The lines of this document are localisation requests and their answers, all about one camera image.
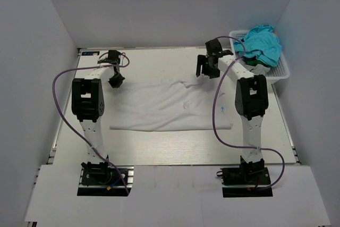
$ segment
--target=white plastic basket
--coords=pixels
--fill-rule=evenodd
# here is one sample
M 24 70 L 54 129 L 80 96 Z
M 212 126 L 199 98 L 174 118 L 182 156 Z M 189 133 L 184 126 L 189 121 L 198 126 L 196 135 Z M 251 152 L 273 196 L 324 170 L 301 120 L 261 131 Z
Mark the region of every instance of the white plastic basket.
M 235 30 L 229 33 L 230 37 L 240 38 L 245 36 L 248 30 Z M 235 54 L 234 40 L 230 39 L 230 45 L 232 47 L 232 52 Z M 290 75 L 289 69 L 286 63 L 286 59 L 281 52 L 280 60 L 275 68 L 270 68 L 270 71 L 266 74 L 267 81 L 270 83 L 275 83 L 278 80 L 286 79 Z

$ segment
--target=white cloth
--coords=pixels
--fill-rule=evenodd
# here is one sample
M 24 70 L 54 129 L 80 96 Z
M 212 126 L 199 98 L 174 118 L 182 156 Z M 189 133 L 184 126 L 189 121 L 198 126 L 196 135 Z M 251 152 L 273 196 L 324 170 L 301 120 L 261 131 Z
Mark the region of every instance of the white cloth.
M 105 111 L 112 116 L 110 129 L 135 131 L 211 130 L 213 100 L 218 79 L 128 82 L 111 90 Z M 218 129 L 230 129 L 226 96 L 220 91 L 216 106 Z

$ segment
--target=wall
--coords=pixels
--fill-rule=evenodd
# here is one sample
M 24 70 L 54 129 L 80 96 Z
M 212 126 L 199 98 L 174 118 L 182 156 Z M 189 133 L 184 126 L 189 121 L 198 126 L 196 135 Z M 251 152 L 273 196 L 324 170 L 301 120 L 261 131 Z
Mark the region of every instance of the wall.
M 340 226 L 340 0 L 291 0 L 276 31 L 290 67 L 276 87 L 299 157 Z
M 0 0 L 0 226 L 22 226 L 59 120 L 52 80 L 77 49 L 50 0 Z M 57 86 L 62 104 L 71 76 Z
M 77 47 L 198 46 L 276 25 L 289 0 L 52 0 Z

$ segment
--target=teal cloth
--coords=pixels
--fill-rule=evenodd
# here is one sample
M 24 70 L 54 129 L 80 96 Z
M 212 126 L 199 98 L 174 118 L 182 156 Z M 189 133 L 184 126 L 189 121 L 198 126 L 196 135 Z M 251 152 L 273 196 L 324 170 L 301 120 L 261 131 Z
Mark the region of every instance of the teal cloth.
M 257 60 L 269 66 L 277 66 L 281 45 L 273 30 L 273 26 L 259 25 L 252 28 L 244 37 L 239 38 L 239 40 L 244 39 L 246 49 L 244 57 L 256 57 Z M 238 41 L 234 42 L 234 49 L 236 53 L 243 52 L 243 47 Z

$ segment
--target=purple cable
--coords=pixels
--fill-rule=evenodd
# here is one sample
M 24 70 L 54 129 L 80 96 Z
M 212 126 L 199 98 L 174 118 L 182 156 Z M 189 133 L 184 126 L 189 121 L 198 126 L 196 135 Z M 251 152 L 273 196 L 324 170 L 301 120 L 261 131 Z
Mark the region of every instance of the purple cable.
M 86 68 L 75 68 L 75 69 L 67 69 L 67 70 L 64 70 L 63 72 L 60 72 L 59 74 L 57 74 L 57 76 L 53 79 L 53 83 L 52 83 L 52 93 L 53 93 L 53 99 L 54 99 L 54 103 L 55 103 L 55 106 L 57 107 L 57 110 L 59 112 L 59 115 L 61 116 L 61 118 L 63 119 L 63 121 L 66 123 L 67 126 L 69 126 L 69 128 L 74 132 L 76 133 L 79 137 L 81 137 L 91 148 L 92 150 L 95 152 L 95 154 L 104 162 L 107 162 L 110 166 L 114 167 L 115 170 L 118 172 L 119 176 L 120 176 L 120 179 L 122 180 L 123 182 L 123 185 L 125 187 L 125 190 L 127 192 L 127 194 L 129 195 L 129 190 L 128 190 L 128 187 L 126 186 L 126 183 L 125 183 L 125 180 L 124 178 L 122 177 L 122 174 L 120 173 L 119 169 L 116 167 L 115 164 L 113 164 L 112 162 L 110 162 L 109 160 L 107 160 L 106 158 L 102 157 L 100 155 L 100 153 L 98 152 L 97 149 L 93 148 L 93 145 L 92 143 L 87 139 L 85 138 L 82 134 L 80 134 L 79 132 L 77 132 L 77 130 L 68 122 L 68 120 L 65 118 L 62 110 L 60 109 L 60 106 L 59 106 L 59 103 L 58 103 L 58 99 L 57 99 L 57 96 L 56 96 L 56 93 L 55 93 L 55 83 L 57 81 L 57 79 L 62 75 L 62 74 L 65 74 L 67 72 L 71 72 L 71 71 L 76 71 L 76 70 L 87 70 L 87 69 L 98 69 L 98 68 L 106 68 L 108 66 L 118 66 L 120 68 L 125 68 L 127 67 L 129 64 L 130 64 L 130 60 L 129 58 L 124 54 L 123 55 L 126 59 L 127 59 L 127 64 L 124 65 L 124 66 L 119 66 L 119 65 L 113 65 L 113 64 L 108 64 L 108 65 L 102 65 L 102 66 L 88 66 Z
M 278 155 L 280 156 L 280 158 L 281 158 L 281 160 L 282 160 L 282 170 L 281 170 L 280 176 L 279 176 L 279 177 L 275 180 L 275 182 L 273 182 L 272 184 L 270 184 L 270 185 L 268 185 L 268 186 L 266 186 L 266 187 L 263 187 L 263 188 L 257 188 L 258 190 L 265 190 L 265 189 L 268 189 L 268 188 L 270 188 L 270 187 L 273 187 L 273 186 L 281 179 L 281 177 L 283 176 L 283 172 L 285 171 L 285 160 L 283 159 L 282 154 L 281 154 L 280 152 L 278 152 L 277 150 L 274 150 L 274 149 L 271 149 L 271 148 L 262 148 L 262 147 L 257 148 L 257 147 L 255 147 L 255 146 L 235 146 L 235 145 L 230 145 L 230 144 L 224 142 L 224 141 L 219 137 L 219 135 L 217 134 L 216 123 L 215 123 L 215 109 L 216 109 L 216 102 L 217 102 L 217 97 L 218 97 L 219 90 L 220 90 L 220 88 L 221 88 L 221 85 L 222 85 L 222 82 L 223 82 L 224 78 L 227 76 L 228 71 L 232 68 L 232 66 L 236 63 L 236 61 L 238 61 L 239 59 L 241 59 L 241 58 L 244 56 L 244 54 L 245 54 L 245 46 L 244 46 L 243 42 L 241 42 L 241 41 L 238 40 L 237 38 L 235 38 L 235 37 L 230 37 L 230 36 L 220 36 L 220 37 L 216 37 L 215 39 L 218 39 L 218 38 L 231 38 L 231 39 L 233 39 L 233 40 L 238 41 L 238 42 L 242 45 L 242 47 L 243 47 L 243 53 L 242 53 L 241 56 L 235 58 L 235 59 L 230 63 L 230 65 L 228 66 L 227 70 L 226 70 L 226 71 L 224 72 L 224 74 L 222 75 L 221 80 L 220 80 L 220 82 L 219 82 L 219 84 L 218 84 L 218 86 L 217 86 L 217 90 L 216 90 L 215 97 L 214 97 L 214 103 L 213 103 L 213 105 L 212 105 L 212 108 L 213 108 L 213 109 L 212 109 L 212 116 L 213 116 L 213 117 L 212 117 L 212 124 L 213 124 L 213 125 L 212 125 L 212 128 L 213 128 L 213 130 L 214 130 L 214 134 L 215 134 L 216 138 L 218 139 L 218 141 L 220 141 L 220 142 L 221 142 L 223 145 L 225 145 L 225 146 L 228 146 L 228 147 L 231 147 L 231 148 L 237 148 L 237 149 L 260 149 L 260 150 L 262 150 L 262 151 L 271 151 L 271 152 L 274 152 L 274 153 L 276 153 L 276 154 L 278 154 Z

